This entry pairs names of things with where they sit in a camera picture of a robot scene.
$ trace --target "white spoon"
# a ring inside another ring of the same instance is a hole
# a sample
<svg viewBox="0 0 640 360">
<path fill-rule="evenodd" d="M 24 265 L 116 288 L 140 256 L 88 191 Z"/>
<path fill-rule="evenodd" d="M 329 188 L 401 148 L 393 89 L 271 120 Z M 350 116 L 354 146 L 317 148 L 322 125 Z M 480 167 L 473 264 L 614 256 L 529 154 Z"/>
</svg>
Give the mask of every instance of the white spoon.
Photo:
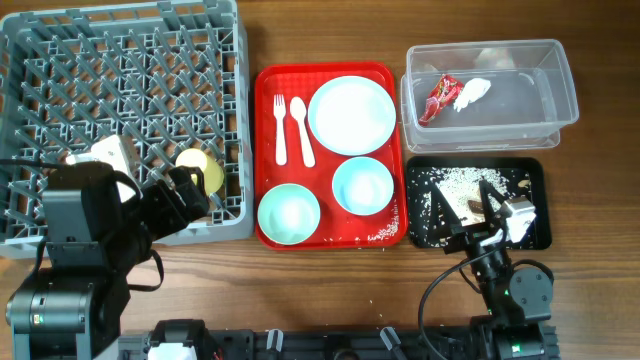
<svg viewBox="0 0 640 360">
<path fill-rule="evenodd" d="M 299 97 L 291 99 L 289 104 L 289 112 L 291 116 L 298 122 L 298 128 L 300 129 L 300 146 L 302 147 L 302 159 L 306 167 L 314 167 L 316 159 L 313 156 L 313 149 L 311 148 L 311 142 L 309 141 L 309 134 L 307 134 L 307 127 L 304 125 L 304 119 L 307 117 L 307 107 L 304 101 Z"/>
</svg>

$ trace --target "fork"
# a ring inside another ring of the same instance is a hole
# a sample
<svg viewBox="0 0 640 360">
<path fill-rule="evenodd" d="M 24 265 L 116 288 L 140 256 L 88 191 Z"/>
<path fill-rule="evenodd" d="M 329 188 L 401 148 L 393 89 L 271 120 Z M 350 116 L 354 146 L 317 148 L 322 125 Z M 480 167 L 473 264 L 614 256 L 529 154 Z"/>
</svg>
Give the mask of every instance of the fork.
<svg viewBox="0 0 640 360">
<path fill-rule="evenodd" d="M 284 116 L 287 114 L 287 106 L 284 103 L 284 95 L 273 97 L 273 116 L 276 118 L 276 164 L 282 166 L 287 163 L 287 147 L 284 142 Z"/>
</svg>

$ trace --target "red tray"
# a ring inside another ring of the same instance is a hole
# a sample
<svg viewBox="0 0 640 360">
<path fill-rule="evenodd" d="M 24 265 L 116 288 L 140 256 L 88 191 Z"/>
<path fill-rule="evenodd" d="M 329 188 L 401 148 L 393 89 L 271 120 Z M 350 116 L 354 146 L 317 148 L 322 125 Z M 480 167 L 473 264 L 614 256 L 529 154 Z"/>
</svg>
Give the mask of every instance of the red tray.
<svg viewBox="0 0 640 360">
<path fill-rule="evenodd" d="M 391 172 L 395 192 L 386 208 L 371 216 L 357 216 L 344 210 L 333 197 L 331 180 L 338 166 L 349 156 L 338 155 L 322 146 L 308 129 L 316 166 L 307 168 L 302 162 L 300 134 L 296 121 L 289 114 L 289 102 L 295 96 L 307 107 L 313 94 L 329 80 L 340 76 L 366 77 L 387 90 L 395 102 L 393 74 L 381 63 L 324 63 L 277 65 L 258 75 L 255 85 L 255 185 L 256 200 L 273 187 L 284 183 L 300 184 L 315 194 L 320 203 L 320 224 L 311 237 L 301 244 L 285 246 L 271 241 L 256 224 L 260 241 L 276 250 L 321 250 L 390 246 L 407 231 L 407 200 L 404 185 L 402 143 L 396 127 L 391 138 L 378 150 L 365 156 L 382 162 Z M 283 94 L 287 104 L 284 120 L 287 144 L 287 164 L 275 162 L 276 120 L 273 116 L 273 96 Z"/>
</svg>

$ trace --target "gray dish rack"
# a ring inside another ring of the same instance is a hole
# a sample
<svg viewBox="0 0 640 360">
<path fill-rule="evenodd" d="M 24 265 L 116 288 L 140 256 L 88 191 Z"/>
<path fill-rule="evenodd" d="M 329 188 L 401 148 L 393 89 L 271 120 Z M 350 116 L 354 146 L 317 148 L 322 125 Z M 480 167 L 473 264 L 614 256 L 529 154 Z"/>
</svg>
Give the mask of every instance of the gray dish rack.
<svg viewBox="0 0 640 360">
<path fill-rule="evenodd" d="M 233 0 L 174 0 L 11 14 L 0 22 L 0 158 L 61 162 L 131 136 L 139 186 L 199 148 L 225 170 L 209 216 L 168 245 L 253 232 L 247 34 Z M 46 173 L 0 169 L 0 256 L 33 257 Z"/>
</svg>

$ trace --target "brown tabletop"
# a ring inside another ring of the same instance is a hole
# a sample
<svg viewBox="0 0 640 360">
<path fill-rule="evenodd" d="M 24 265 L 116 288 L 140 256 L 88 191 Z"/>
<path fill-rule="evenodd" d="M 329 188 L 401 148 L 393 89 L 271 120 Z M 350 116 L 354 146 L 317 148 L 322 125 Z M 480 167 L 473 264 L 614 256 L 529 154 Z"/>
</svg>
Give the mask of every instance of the brown tabletop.
<svg viewBox="0 0 640 360">
<path fill-rule="evenodd" d="M 129 0 L 2 0 L 18 11 L 127 3 Z M 553 233 L 550 249 L 514 259 L 544 262 L 556 276 L 553 318 L 564 359 L 640 358 L 640 2 L 581 1 L 246 1 L 251 76 L 268 65 L 376 60 L 396 87 L 417 44 L 558 39 L 573 72 L 580 119 L 550 150 L 532 156 L 545 170 Z M 406 152 L 406 159 L 411 155 Z M 426 286 L 461 256 L 419 251 L 406 239 L 383 249 L 276 253 L 255 238 L 159 247 L 166 279 L 133 293 L 125 331 L 159 320 L 201 318 L 210 329 L 417 327 Z M 0 299 L 18 287 L 32 261 L 0 259 Z M 130 282 L 158 280 L 151 263 Z M 461 325 L 486 311 L 459 276 L 435 291 L 432 325 Z M 0 358 L 11 334 L 0 321 Z"/>
</svg>

